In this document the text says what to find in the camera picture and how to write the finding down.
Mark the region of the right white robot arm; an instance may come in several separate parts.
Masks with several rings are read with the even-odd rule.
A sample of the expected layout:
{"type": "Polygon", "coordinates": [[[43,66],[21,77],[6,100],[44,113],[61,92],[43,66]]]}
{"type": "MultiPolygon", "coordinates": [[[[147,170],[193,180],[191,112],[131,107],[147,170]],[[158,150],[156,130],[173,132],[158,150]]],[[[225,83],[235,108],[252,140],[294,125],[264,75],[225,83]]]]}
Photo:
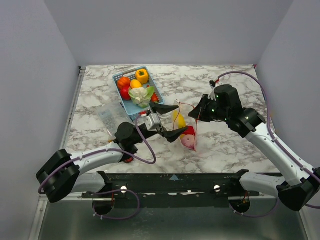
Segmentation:
{"type": "Polygon", "coordinates": [[[238,91],[229,84],[216,87],[211,97],[204,94],[199,104],[188,114],[200,122],[222,121],[256,146],[280,171],[281,177],[239,171],[230,183],[230,191],[241,196],[247,191],[278,197],[290,210],[298,212],[317,194],[320,170],[304,160],[294,162],[292,150],[283,150],[282,141],[268,130],[265,118],[253,108],[242,106],[238,91]]]}

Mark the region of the clear zip top bag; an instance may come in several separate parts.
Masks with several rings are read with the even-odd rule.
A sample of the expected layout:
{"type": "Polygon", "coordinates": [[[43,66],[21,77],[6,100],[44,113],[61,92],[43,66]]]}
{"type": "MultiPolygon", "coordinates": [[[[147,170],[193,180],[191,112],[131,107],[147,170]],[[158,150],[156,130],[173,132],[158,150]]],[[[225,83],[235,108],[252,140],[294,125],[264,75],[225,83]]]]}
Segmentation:
{"type": "Polygon", "coordinates": [[[198,121],[189,117],[189,113],[195,109],[195,106],[181,102],[178,99],[174,101],[174,104],[177,105],[178,108],[171,113],[172,127],[174,130],[186,128],[180,135],[179,141],[185,148],[196,152],[198,121]]]}

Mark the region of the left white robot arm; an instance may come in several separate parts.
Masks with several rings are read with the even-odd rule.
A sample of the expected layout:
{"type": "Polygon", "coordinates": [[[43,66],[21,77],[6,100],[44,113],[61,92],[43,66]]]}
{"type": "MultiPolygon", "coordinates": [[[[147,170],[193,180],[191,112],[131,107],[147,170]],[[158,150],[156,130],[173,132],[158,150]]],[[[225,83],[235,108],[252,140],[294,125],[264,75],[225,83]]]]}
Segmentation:
{"type": "Polygon", "coordinates": [[[145,143],[149,147],[147,139],[155,135],[160,135],[169,143],[173,143],[186,131],[186,127],[168,131],[159,118],[160,115],[177,110],[179,106],[154,102],[149,106],[149,109],[137,116],[144,118],[143,124],[139,125],[137,121],[122,122],[114,135],[115,139],[103,147],[78,153],[68,153],[65,149],[56,151],[36,174],[40,184],[38,193],[46,195],[50,203],[59,202],[70,193],[78,192],[93,192],[104,198],[111,191],[111,185],[108,182],[101,178],[94,180],[94,186],[88,186],[88,179],[80,184],[79,178],[102,166],[129,162],[132,159],[148,165],[155,164],[157,158],[154,150],[150,149],[153,160],[148,161],[136,156],[138,151],[136,145],[145,143]]]}

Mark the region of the red bell pepper toy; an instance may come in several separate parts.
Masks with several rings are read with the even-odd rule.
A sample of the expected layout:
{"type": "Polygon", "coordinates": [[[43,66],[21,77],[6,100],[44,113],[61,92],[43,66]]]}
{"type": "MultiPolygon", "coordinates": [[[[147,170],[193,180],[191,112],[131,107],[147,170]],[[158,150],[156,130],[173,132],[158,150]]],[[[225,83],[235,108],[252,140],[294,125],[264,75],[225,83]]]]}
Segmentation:
{"type": "Polygon", "coordinates": [[[186,131],[183,133],[184,135],[196,135],[196,131],[192,125],[188,125],[186,131]]]}

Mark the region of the yellow lemon toy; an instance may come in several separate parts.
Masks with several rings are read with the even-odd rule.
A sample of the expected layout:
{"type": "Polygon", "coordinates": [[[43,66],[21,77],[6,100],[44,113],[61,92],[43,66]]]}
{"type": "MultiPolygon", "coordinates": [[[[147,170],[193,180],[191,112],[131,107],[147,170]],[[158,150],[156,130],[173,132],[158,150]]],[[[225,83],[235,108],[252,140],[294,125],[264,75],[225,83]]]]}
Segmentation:
{"type": "Polygon", "coordinates": [[[135,89],[135,88],[141,88],[143,85],[137,80],[137,79],[133,79],[130,82],[130,88],[131,89],[135,89]]]}

